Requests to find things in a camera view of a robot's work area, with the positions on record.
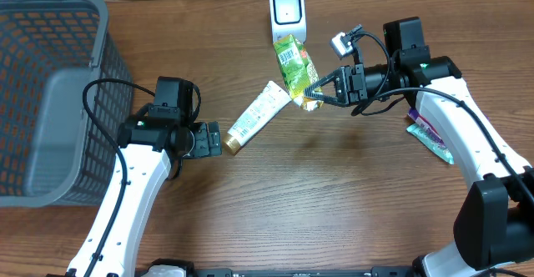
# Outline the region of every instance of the white toothpaste tube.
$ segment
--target white toothpaste tube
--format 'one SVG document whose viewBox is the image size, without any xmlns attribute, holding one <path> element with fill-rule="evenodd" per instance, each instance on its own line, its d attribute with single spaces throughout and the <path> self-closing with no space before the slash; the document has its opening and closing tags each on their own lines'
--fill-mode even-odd
<svg viewBox="0 0 534 277">
<path fill-rule="evenodd" d="M 258 98 L 241 114 L 223 138 L 223 146 L 236 155 L 258 131 L 291 101 L 290 96 L 273 81 L 269 81 Z"/>
</svg>

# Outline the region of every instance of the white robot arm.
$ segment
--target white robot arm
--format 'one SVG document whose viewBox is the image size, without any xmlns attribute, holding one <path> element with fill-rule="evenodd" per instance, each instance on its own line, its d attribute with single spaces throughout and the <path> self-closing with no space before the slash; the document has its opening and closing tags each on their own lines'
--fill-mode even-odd
<svg viewBox="0 0 534 277">
<path fill-rule="evenodd" d="M 148 145 L 130 144 L 126 149 L 122 149 L 122 153 L 128 165 L 128 186 L 103 247 L 101 259 L 94 266 L 91 276 L 134 276 L 139 244 L 152 204 L 170 173 L 171 163 L 165 151 L 156 152 Z M 118 159 L 113 171 L 93 227 L 68 266 L 68 271 L 75 269 L 76 276 L 85 275 L 117 202 L 123 177 Z"/>
<path fill-rule="evenodd" d="M 523 174 L 525 167 L 530 167 L 530 164 L 519 156 L 491 126 L 486 116 L 476 106 L 463 78 L 439 78 L 432 80 L 431 84 L 426 87 L 463 100 L 484 123 L 516 173 Z M 454 160 L 460 166 L 467 188 L 470 188 L 476 181 L 484 180 L 487 174 L 494 174 L 496 177 L 510 175 L 496 158 L 495 152 L 492 151 L 480 128 L 463 108 L 458 108 L 450 100 L 426 92 L 417 94 L 416 108 L 419 114 L 432 124 L 451 151 Z M 428 254 L 423 259 L 423 266 L 426 277 L 471 277 L 480 273 L 466 264 L 455 242 L 448 244 L 438 252 Z"/>
</svg>

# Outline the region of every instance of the black base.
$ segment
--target black base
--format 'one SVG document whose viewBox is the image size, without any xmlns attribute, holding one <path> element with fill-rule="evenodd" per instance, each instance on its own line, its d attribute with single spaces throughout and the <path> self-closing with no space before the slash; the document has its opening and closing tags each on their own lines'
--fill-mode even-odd
<svg viewBox="0 0 534 277">
<path fill-rule="evenodd" d="M 197 269 L 198 277 L 413 277 L 410 266 L 368 269 L 247 270 Z"/>
<path fill-rule="evenodd" d="M 419 256 L 411 263 L 411 268 L 414 271 L 414 276 L 426 277 L 425 266 L 423 265 L 425 255 Z"/>
</svg>

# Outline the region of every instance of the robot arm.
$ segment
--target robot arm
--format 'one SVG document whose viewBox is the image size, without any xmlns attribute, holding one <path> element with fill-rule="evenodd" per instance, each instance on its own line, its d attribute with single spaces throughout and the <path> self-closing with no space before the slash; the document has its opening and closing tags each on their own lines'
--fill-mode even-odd
<svg viewBox="0 0 534 277">
<path fill-rule="evenodd" d="M 525 167 L 530 166 L 523 157 L 506 144 L 491 126 L 486 116 L 476 106 L 463 78 L 438 78 L 432 80 L 431 84 L 426 87 L 463 100 L 484 123 L 491 137 L 518 174 L 524 173 Z M 416 109 L 434 126 L 446 147 L 451 151 L 454 160 L 460 166 L 467 188 L 470 188 L 474 182 L 483 180 L 487 174 L 494 174 L 496 177 L 510 175 L 496 158 L 495 152 L 491 150 L 480 128 L 464 109 L 458 108 L 450 100 L 426 92 L 417 94 Z"/>
<path fill-rule="evenodd" d="M 524 174 L 525 168 L 530 167 L 530 164 L 510 148 L 491 126 L 486 116 L 476 106 L 463 78 L 438 78 L 432 80 L 431 84 L 426 87 L 461 98 L 481 119 L 490 132 L 491 137 L 498 144 L 501 151 L 506 155 L 506 159 L 518 174 Z M 497 178 L 510 175 L 496 158 L 495 152 L 492 151 L 480 128 L 464 109 L 458 108 L 450 100 L 426 92 L 419 92 L 417 94 L 416 108 L 420 115 L 432 124 L 445 142 L 446 147 L 451 151 L 454 160 L 460 166 L 468 188 L 477 181 L 484 181 L 484 176 L 488 174 L 493 174 Z M 504 208 L 501 211 L 507 210 L 507 198 L 506 194 L 506 203 L 501 205 Z M 422 260 L 422 269 L 426 277 L 469 277 L 480 274 L 483 271 L 483 269 L 473 269 L 465 262 L 454 241 L 444 249 L 424 257 Z"/>
<path fill-rule="evenodd" d="M 96 83 L 103 82 L 125 83 L 114 79 L 100 79 Z M 193 92 L 198 95 L 194 111 Z M 93 227 L 65 276 L 134 276 L 144 227 L 163 182 L 179 175 L 184 159 L 222 154 L 217 122 L 194 122 L 199 106 L 200 92 L 194 84 L 180 78 L 160 77 L 154 103 L 120 125 L 116 144 L 121 148 L 128 172 L 124 174 L 118 154 Z M 124 195 L 120 198 L 124 184 Z M 118 201 L 120 207 L 113 217 Z M 103 234 L 110 224 L 106 237 Z M 168 268 L 156 265 L 146 276 L 160 275 L 162 269 L 165 276 L 184 277 L 190 265 L 174 264 Z"/>
<path fill-rule="evenodd" d="M 358 105 L 352 113 L 357 115 L 377 99 L 384 102 L 392 94 L 404 94 L 442 137 L 470 188 L 454 224 L 455 241 L 414 260 L 414 274 L 470 277 L 534 257 L 534 170 L 506 144 L 476 106 L 460 70 L 448 57 L 431 58 L 419 18 L 385 24 L 387 48 L 373 39 L 384 50 L 388 64 L 365 68 L 357 43 L 365 35 L 361 29 L 359 26 L 347 34 L 340 33 L 331 42 L 340 58 L 354 56 L 355 65 L 338 68 L 310 85 L 305 96 L 335 106 Z M 335 96 L 315 93 L 327 83 L 334 84 Z M 481 126 L 495 145 L 489 144 Z M 504 156 L 497 155 L 497 150 Z M 503 159 L 510 168 L 505 167 Z M 508 209 L 509 197 L 519 202 L 517 207 Z"/>
<path fill-rule="evenodd" d="M 103 247 L 101 259 L 91 276 L 134 276 L 135 262 L 144 227 L 161 185 L 169 176 L 171 163 L 165 151 L 156 152 L 151 146 L 130 144 L 122 149 L 128 165 L 128 186 L 117 218 Z M 82 248 L 68 266 L 68 272 L 84 276 L 94 251 L 108 224 L 117 201 L 122 179 L 121 165 L 115 161 L 108 191 L 98 210 L 93 227 Z"/>
</svg>

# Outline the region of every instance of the gold tube cap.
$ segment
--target gold tube cap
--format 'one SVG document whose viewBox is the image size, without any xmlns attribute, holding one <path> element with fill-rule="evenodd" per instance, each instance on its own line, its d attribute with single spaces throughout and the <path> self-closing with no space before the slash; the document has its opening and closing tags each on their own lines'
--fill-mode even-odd
<svg viewBox="0 0 534 277">
<path fill-rule="evenodd" d="M 232 155 L 236 155 L 239 149 L 241 149 L 241 144 L 239 144 L 239 141 L 235 137 L 227 133 L 223 137 L 223 147 Z"/>
</svg>

